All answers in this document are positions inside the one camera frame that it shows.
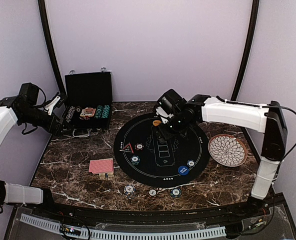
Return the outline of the brown chips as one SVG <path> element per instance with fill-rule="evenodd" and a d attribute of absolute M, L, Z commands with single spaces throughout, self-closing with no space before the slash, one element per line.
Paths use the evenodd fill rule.
<path fill-rule="evenodd" d="M 138 151 L 141 151 L 144 149 L 144 145 L 142 143 L 137 143 L 135 145 L 135 149 L 138 150 Z"/>

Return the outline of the green chips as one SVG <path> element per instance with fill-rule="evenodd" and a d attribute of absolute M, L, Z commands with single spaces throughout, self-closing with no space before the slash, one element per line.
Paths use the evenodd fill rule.
<path fill-rule="evenodd" d="M 190 167 L 190 168 L 194 167 L 195 164 L 196 163 L 193 160 L 191 160 L 191 159 L 187 161 L 187 166 Z"/>
<path fill-rule="evenodd" d="M 137 155 L 133 155 L 131 158 L 130 158 L 130 162 L 132 165 L 136 166 L 140 163 L 140 157 L 137 156 Z"/>

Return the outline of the brown white chip stack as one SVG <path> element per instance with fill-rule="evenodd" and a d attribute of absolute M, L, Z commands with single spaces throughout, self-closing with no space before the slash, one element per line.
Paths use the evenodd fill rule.
<path fill-rule="evenodd" d="M 147 193 L 148 197 L 154 198 L 157 195 L 157 191 L 155 189 L 149 189 Z"/>

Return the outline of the green blue chip stack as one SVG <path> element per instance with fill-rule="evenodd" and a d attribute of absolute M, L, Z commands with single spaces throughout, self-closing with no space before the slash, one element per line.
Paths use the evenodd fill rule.
<path fill-rule="evenodd" d="M 179 198 L 181 196 L 181 190 L 179 188 L 173 188 L 170 190 L 170 196 L 172 198 Z"/>

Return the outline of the blue white chip stack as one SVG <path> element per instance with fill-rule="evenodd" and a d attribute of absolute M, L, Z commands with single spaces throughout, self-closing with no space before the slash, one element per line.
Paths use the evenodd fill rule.
<path fill-rule="evenodd" d="M 127 198 L 132 198 L 135 195 L 135 186 L 133 185 L 126 185 L 124 187 L 124 194 Z"/>

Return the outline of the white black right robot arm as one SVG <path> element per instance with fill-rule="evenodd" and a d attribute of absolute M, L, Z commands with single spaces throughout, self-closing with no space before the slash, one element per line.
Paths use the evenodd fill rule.
<path fill-rule="evenodd" d="M 288 130 L 277 101 L 254 104 L 203 94 L 185 100 L 170 89 L 157 100 L 154 110 L 162 121 L 157 127 L 161 143 L 176 135 L 184 136 L 192 124 L 202 122 L 236 125 L 263 133 L 261 160 L 251 199 L 243 205 L 243 213 L 253 217 L 262 209 L 261 200 L 267 196 L 286 155 Z"/>

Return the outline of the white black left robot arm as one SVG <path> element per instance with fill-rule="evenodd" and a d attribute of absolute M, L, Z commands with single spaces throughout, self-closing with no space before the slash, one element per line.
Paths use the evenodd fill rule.
<path fill-rule="evenodd" d="M 31 124 L 42 127 L 51 134 L 62 132 L 63 119 L 58 118 L 53 109 L 60 104 L 60 96 L 55 96 L 44 110 L 28 103 L 23 96 L 6 97 L 0 100 L 0 146 L 8 132 L 16 124 Z M 51 190 L 0 180 L 0 206 L 3 204 L 34 204 L 48 218 L 58 214 Z"/>

